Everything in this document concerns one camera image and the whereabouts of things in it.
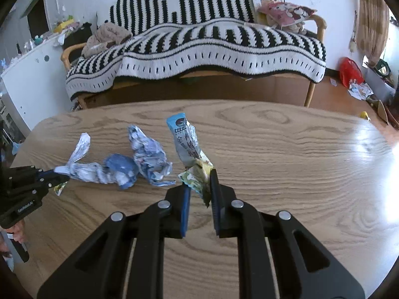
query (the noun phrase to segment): table top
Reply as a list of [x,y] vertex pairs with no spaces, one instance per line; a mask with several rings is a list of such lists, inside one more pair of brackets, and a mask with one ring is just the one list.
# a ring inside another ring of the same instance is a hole
[[[51,169],[67,162],[80,134],[91,147],[81,162],[111,153],[131,155],[127,126],[158,140],[183,171],[165,120],[185,112],[219,180],[259,211],[290,211],[370,295],[399,255],[399,161],[376,128],[352,116],[264,102],[176,100],[122,104],[63,114],[31,132],[13,166]],[[142,212],[167,188],[139,179],[117,185],[71,180],[26,218],[29,253],[15,272],[36,296],[41,284],[111,213]],[[192,195],[189,231],[166,239],[165,298],[238,298],[235,239],[218,239],[211,209]]]

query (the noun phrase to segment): black and white striped blanket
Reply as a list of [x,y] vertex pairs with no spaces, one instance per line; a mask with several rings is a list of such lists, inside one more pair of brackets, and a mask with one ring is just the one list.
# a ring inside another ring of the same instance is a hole
[[213,2],[212,6],[201,0],[206,9],[196,7],[199,0],[188,0],[187,4],[179,0],[180,12],[172,12],[172,22],[165,16],[167,11],[154,7],[158,0],[152,0],[151,8],[147,0],[141,7],[138,0],[133,0],[126,8],[128,1],[131,0],[118,0],[109,15],[112,22],[128,28],[135,36],[124,45],[81,59],[67,74],[71,99],[82,91],[109,89],[117,76],[164,79],[211,67],[244,76],[289,71],[314,82],[324,76],[324,45],[314,38],[252,24],[249,0],[206,0]]

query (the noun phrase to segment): silver bolt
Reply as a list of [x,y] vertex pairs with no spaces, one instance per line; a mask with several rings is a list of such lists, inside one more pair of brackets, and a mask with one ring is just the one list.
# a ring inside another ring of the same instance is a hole
[[111,215],[112,221],[121,221],[122,219],[123,219],[123,213],[120,213],[119,211]]
[[161,201],[158,203],[158,207],[161,208],[161,209],[167,209],[167,208],[170,207],[170,202],[167,201],[167,200],[161,200]]
[[231,202],[231,205],[232,205],[234,208],[242,208],[242,207],[244,207],[244,203],[243,203],[241,200],[233,200],[233,201]]
[[291,214],[288,211],[280,211],[279,217],[284,221],[288,221],[291,219]]

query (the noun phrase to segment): pink pillow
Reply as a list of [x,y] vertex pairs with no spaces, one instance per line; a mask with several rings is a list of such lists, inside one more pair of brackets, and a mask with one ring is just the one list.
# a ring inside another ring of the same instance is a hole
[[262,6],[257,11],[268,14],[281,27],[301,23],[317,12],[307,6],[296,5],[288,2],[275,2],[273,0],[262,0]]

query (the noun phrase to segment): red bag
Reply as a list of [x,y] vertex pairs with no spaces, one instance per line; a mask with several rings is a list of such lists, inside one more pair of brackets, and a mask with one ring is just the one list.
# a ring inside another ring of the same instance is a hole
[[364,78],[358,65],[345,57],[340,65],[340,77],[342,84],[349,89],[350,80],[356,80],[357,84],[363,83]]

